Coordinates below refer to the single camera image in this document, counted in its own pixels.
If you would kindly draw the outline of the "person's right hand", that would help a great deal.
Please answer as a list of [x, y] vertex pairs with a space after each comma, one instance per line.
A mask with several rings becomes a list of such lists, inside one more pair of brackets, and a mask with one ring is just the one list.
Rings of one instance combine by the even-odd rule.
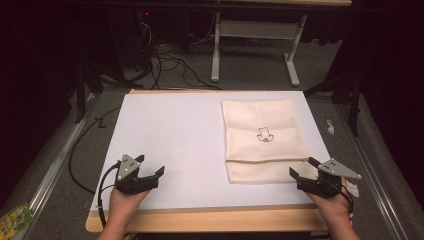
[[345, 190], [334, 197], [323, 198], [307, 193], [307, 196], [318, 207], [328, 229], [341, 230], [352, 226], [349, 213], [350, 204], [344, 194], [346, 194]]

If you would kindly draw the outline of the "white table cover sheet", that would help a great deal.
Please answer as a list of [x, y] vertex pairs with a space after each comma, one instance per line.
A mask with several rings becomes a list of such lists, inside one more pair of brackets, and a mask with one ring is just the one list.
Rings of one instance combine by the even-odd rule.
[[108, 169], [127, 154], [145, 157], [140, 175], [165, 168], [142, 210], [308, 204], [294, 182], [232, 184], [225, 166], [224, 99], [292, 100], [312, 157], [330, 158], [300, 91], [154, 92], [127, 94], [106, 154]]

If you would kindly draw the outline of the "green printed packet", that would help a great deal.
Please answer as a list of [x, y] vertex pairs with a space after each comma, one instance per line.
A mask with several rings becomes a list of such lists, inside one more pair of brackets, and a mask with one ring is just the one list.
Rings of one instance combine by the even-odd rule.
[[34, 221], [29, 205], [24, 202], [0, 218], [0, 240], [9, 240]]

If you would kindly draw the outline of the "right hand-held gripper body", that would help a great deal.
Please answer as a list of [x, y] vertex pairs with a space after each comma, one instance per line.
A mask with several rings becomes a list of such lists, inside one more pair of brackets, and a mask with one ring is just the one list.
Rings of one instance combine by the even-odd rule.
[[315, 179], [299, 175], [299, 180], [296, 181], [298, 190], [323, 198], [330, 198], [341, 192], [342, 177], [356, 180], [362, 179], [359, 173], [334, 159], [321, 163], [321, 166], [316, 169], [318, 176]]

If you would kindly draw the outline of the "white metal table frame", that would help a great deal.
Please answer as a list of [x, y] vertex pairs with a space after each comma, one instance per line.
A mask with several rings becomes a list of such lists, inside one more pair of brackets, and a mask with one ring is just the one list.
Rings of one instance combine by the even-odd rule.
[[306, 20], [306, 15], [302, 15], [296, 23], [222, 20], [221, 14], [216, 13], [211, 80], [213, 82], [218, 82], [220, 78], [221, 37], [290, 40], [292, 43], [291, 50], [284, 54], [284, 62], [286, 64], [291, 85], [298, 87], [300, 85], [300, 80], [294, 65], [294, 56], [303, 33]]

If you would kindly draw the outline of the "black stand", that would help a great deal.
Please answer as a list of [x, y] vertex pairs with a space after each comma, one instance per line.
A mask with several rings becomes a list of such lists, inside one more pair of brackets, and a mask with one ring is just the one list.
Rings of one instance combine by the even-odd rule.
[[76, 70], [76, 123], [81, 122], [86, 112], [85, 87], [88, 87], [90, 91], [95, 94], [103, 92], [103, 85], [100, 80], [98, 67], [91, 62], [80, 63]]
[[359, 98], [361, 88], [362, 71], [359, 68], [351, 68], [334, 77], [326, 79], [322, 83], [311, 87], [303, 92], [305, 97], [312, 96], [318, 92], [332, 90], [332, 102], [336, 104], [349, 104], [348, 126], [352, 133], [357, 136], [357, 122], [359, 109]]

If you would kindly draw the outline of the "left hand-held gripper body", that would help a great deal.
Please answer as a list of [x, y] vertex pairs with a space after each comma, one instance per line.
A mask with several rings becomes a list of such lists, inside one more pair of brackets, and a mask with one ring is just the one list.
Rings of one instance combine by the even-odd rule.
[[115, 188], [126, 195], [135, 195], [157, 188], [159, 179], [139, 177], [140, 164], [135, 158], [124, 154], [116, 174]]

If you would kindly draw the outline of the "person's left hand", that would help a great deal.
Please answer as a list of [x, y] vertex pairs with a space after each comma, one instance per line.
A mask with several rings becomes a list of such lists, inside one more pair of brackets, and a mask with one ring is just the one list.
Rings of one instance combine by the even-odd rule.
[[106, 227], [115, 233], [124, 232], [148, 194], [149, 191], [144, 191], [135, 195], [126, 195], [114, 188], [110, 195]]

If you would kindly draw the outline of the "cream cloth with drawing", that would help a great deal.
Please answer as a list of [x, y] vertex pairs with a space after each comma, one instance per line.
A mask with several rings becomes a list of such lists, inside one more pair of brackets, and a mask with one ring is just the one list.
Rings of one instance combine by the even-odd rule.
[[289, 99], [226, 99], [222, 112], [230, 182], [289, 183], [291, 168], [306, 177], [317, 174]]

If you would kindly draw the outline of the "metal floor rail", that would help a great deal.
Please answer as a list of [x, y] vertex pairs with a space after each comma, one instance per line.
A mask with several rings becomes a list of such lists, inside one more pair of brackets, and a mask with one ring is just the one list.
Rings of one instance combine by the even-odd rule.
[[96, 103], [99, 94], [89, 93], [82, 100], [85, 109], [79, 117], [77, 97], [71, 97], [73, 109], [53, 136], [47, 141], [34, 162], [19, 182], [16, 194], [26, 196], [33, 214], [33, 222], [11, 240], [28, 240], [40, 214], [42, 213], [54, 187], [67, 163], [67, 157], [86, 123], [86, 116]]
[[348, 115], [345, 108], [340, 104], [334, 105], [335, 111], [342, 120], [343, 127], [346, 129], [353, 146], [359, 156], [359, 162], [361, 166], [361, 172], [363, 178], [367, 181], [367, 184], [372, 192], [373, 198], [382, 214], [382, 217], [389, 229], [389, 232], [394, 240], [409, 240], [404, 227], [402, 226], [398, 215], [393, 207], [392, 201], [383, 189], [382, 183], [378, 179], [377, 173], [375, 172], [370, 159], [365, 153], [365, 149], [359, 139], [349, 125]]

